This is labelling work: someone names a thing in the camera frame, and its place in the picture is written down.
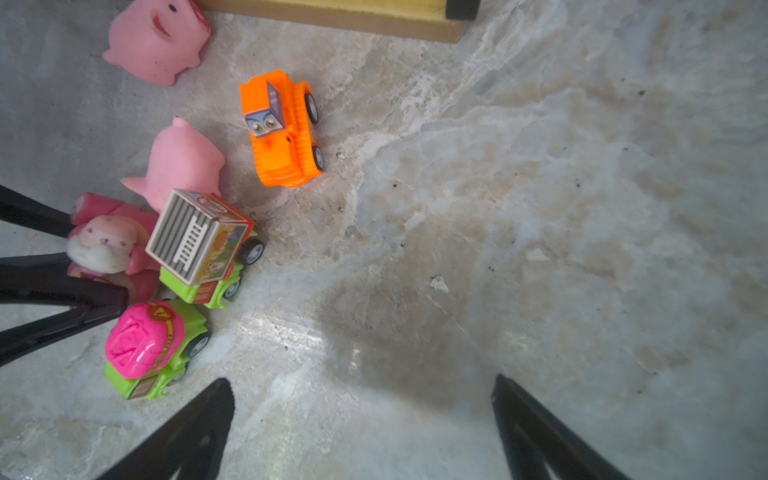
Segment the grille on toy truck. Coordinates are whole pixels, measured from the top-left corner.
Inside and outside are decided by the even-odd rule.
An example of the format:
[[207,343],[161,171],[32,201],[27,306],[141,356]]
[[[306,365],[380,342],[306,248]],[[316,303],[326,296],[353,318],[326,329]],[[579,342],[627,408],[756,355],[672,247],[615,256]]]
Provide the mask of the grille on toy truck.
[[152,235],[147,252],[185,283],[192,282],[205,257],[208,240],[215,234],[214,219],[181,195],[172,195],[165,207],[162,227]]

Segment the orange toy car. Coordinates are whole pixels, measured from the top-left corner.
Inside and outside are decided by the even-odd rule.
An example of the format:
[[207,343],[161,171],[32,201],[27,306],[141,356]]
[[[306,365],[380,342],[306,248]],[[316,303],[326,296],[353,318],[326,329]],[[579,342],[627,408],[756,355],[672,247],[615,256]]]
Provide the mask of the orange toy car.
[[298,187],[325,167],[314,124],[319,120],[312,87],[294,84],[278,70],[240,86],[256,172],[266,187]]

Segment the toy truck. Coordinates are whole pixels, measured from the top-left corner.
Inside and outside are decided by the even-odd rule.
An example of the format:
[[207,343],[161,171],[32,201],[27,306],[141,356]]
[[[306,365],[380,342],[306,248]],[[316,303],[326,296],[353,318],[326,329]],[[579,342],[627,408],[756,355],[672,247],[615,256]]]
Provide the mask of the toy truck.
[[244,265],[264,244],[253,221],[216,194],[174,189],[147,244],[162,266],[160,280],[187,303],[226,308],[240,288]]
[[167,396],[210,332],[195,306],[175,299],[138,303],[125,310],[107,339],[104,374],[126,399]]
[[256,172],[265,187],[298,187],[325,168],[314,124],[319,120],[312,87],[294,84],[278,70],[240,86]]

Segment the toy car wheel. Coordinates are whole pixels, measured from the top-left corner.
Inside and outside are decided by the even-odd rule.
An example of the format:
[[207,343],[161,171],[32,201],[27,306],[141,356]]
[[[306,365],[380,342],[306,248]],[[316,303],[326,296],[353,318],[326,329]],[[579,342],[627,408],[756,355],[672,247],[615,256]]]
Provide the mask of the toy car wheel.
[[181,380],[181,377],[184,376],[184,373],[187,373],[186,369],[181,373],[181,375],[179,375],[178,377],[176,377],[173,380],[171,380],[170,382],[168,382],[168,384],[166,386],[171,386],[171,385],[175,385],[176,383],[179,383],[179,380]]
[[210,332],[201,333],[200,335],[194,337],[187,344],[187,348],[184,349],[184,355],[187,356],[187,358],[192,358],[193,356],[197,355],[205,348],[209,339]]
[[264,242],[257,238],[249,238],[240,246],[237,259],[244,265],[253,265],[262,255],[264,255]]
[[315,157],[315,167],[317,167],[317,170],[325,170],[326,158],[323,156],[323,151],[317,145],[312,147],[312,156]]
[[304,95],[304,103],[306,103],[306,114],[310,116],[310,121],[316,124],[320,120],[320,113],[317,111],[317,104],[312,94]]
[[226,298],[228,300],[228,299],[232,298],[233,296],[237,295],[237,291],[238,290],[240,290],[240,281],[239,280],[237,282],[233,283],[232,285],[230,285],[229,288],[224,290],[224,295],[223,296],[224,296],[224,298]]

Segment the yellow wooden block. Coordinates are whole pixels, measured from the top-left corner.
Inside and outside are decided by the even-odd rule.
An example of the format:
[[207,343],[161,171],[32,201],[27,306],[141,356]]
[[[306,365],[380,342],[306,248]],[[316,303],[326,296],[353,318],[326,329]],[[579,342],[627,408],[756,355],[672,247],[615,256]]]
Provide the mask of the yellow wooden block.
[[400,37],[457,42],[462,23],[445,0],[198,0],[206,10]]

